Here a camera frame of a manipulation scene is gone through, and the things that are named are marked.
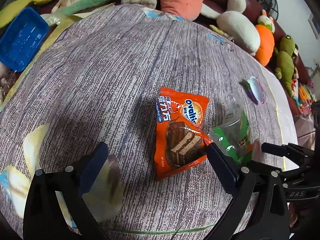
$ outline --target picture frame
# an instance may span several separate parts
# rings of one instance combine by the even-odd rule
[[[316,39],[320,39],[320,22],[313,16],[313,14],[310,15],[308,22],[311,25],[311,28],[313,30],[313,33],[316,36]]]

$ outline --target green stripe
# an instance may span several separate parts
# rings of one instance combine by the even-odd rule
[[[181,229],[177,231],[139,231],[139,230],[117,230],[117,229],[107,229],[106,231],[114,231],[114,232],[120,232],[120,233],[126,233],[126,234],[136,234],[136,235],[172,235],[172,234],[181,234],[181,233],[189,233],[189,232],[198,232],[206,230],[207,228],[213,227],[215,225],[211,224],[206,227],[200,227],[200,228],[189,228],[189,229]]]

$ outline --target ovaltine logo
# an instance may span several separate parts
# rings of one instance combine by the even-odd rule
[[[203,113],[201,105],[190,99],[185,100],[185,103],[180,109],[180,113],[183,114],[185,118],[197,125],[202,122]]]

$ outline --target silver screw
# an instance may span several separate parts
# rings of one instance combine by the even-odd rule
[[[64,169],[66,172],[71,172],[73,171],[73,166],[69,165]]]
[[[272,175],[273,177],[275,177],[275,178],[278,177],[278,173],[275,172],[275,171],[272,171],[272,172],[271,172],[271,175]]]
[[[241,168],[241,171],[242,171],[243,173],[249,173],[249,169],[248,169],[247,167],[242,167],[242,168]]]
[[[37,175],[37,176],[40,176],[41,174],[42,174],[42,170],[41,170],[41,169],[36,170],[36,175]]]

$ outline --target green frog plush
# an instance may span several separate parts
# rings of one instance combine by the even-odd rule
[[[295,46],[296,44],[294,39],[290,35],[286,35],[280,42],[279,50],[276,47],[274,48],[274,52],[277,56],[277,67],[275,69],[275,73],[277,78],[281,80],[290,97],[293,96],[291,88],[291,80],[294,73],[292,54]]]

